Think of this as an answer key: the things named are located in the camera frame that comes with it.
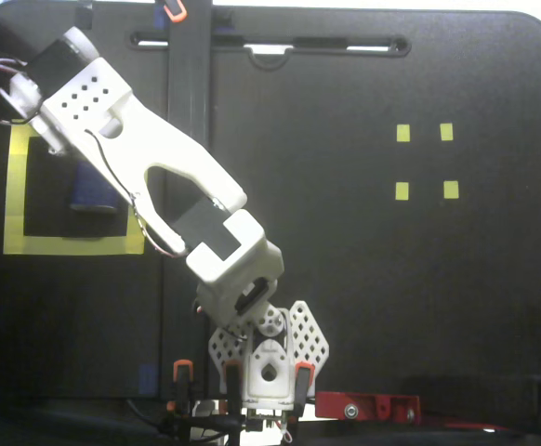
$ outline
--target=yellow square marker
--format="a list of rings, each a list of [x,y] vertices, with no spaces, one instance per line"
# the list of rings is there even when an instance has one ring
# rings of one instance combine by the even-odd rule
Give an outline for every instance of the yellow square marker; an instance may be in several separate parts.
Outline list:
[[[397,125],[397,142],[411,141],[411,126],[409,124]]]
[[[409,200],[409,183],[397,183],[394,199],[399,201]]]
[[[458,199],[458,181],[444,181],[444,198],[446,200]]]
[[[29,139],[37,136],[30,125],[16,125],[10,130],[4,217],[4,254],[31,256],[142,254],[144,252],[144,236],[130,206],[128,206],[125,236],[83,239],[25,235],[25,188]]]
[[[453,125],[452,124],[440,124],[440,136],[442,141],[452,141],[453,136]]]

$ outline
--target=orange clip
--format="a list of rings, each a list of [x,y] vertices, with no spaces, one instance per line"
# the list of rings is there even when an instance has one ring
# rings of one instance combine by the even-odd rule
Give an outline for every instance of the orange clip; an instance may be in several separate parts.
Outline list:
[[[178,14],[174,15],[169,10],[167,5],[165,5],[163,9],[165,10],[165,13],[167,14],[167,16],[169,17],[171,21],[173,21],[174,23],[180,23],[181,21],[184,21],[188,17],[188,11],[186,11],[186,7],[184,6],[183,3],[181,3],[181,0],[172,0],[172,1],[178,4],[178,7],[180,9],[180,12]]]
[[[174,362],[174,383],[178,381],[178,367],[187,365],[190,369],[190,382],[194,381],[194,364],[190,360],[179,360]]]
[[[308,384],[308,386],[311,386],[311,383],[314,381],[314,372],[316,372],[316,366],[314,364],[310,364],[304,361],[298,362],[296,364],[296,377],[297,372],[299,372],[299,369],[301,369],[302,367],[304,369],[310,369],[310,383]]]

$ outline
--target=bolt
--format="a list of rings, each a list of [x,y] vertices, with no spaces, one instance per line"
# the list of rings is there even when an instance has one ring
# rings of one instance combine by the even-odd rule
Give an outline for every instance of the bolt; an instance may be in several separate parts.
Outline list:
[[[359,414],[359,409],[355,404],[348,404],[345,407],[345,416],[349,418],[349,420],[354,420],[357,418],[357,415]]]

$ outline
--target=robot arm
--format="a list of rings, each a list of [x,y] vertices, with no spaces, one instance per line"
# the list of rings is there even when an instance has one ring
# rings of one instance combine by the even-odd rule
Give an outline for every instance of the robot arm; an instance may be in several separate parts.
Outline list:
[[[76,28],[0,93],[51,153],[79,150],[132,205],[145,236],[151,240],[152,230],[164,241],[159,251],[186,256],[199,281],[196,298],[219,327],[209,352],[221,390],[225,363],[238,360],[245,407],[289,411],[297,363],[306,362],[315,370],[307,392],[313,396],[328,344],[304,302],[291,311],[268,303],[284,271],[281,251],[242,208],[240,186],[201,145],[146,109]],[[171,227],[149,195],[145,174],[153,166],[188,178],[207,197]]]

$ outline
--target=black table surface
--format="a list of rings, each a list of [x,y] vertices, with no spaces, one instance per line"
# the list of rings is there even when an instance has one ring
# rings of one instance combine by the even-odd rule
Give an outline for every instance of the black table surface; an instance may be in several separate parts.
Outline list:
[[[87,35],[163,113],[165,50],[127,43],[153,28],[153,6],[93,7]],[[32,11],[25,22],[23,8]],[[283,251],[272,303],[306,300],[331,346],[317,389],[396,393],[417,376],[541,374],[541,22],[517,13],[217,11],[210,148]],[[60,3],[0,7],[0,47],[30,57],[73,24],[73,12]],[[410,42],[405,57],[328,49],[392,35]],[[262,69],[228,36],[328,40],[315,51],[295,45],[278,68]],[[453,141],[441,141],[442,123],[453,124]],[[410,142],[397,142],[401,124]],[[149,250],[2,256],[6,141],[0,129],[0,386],[139,395],[141,364],[169,361],[162,320],[190,309],[165,315],[174,291],[161,290],[162,259]],[[443,199],[448,180],[458,181],[459,199]],[[408,201],[395,200],[400,181]],[[215,394],[211,364],[201,379]]]

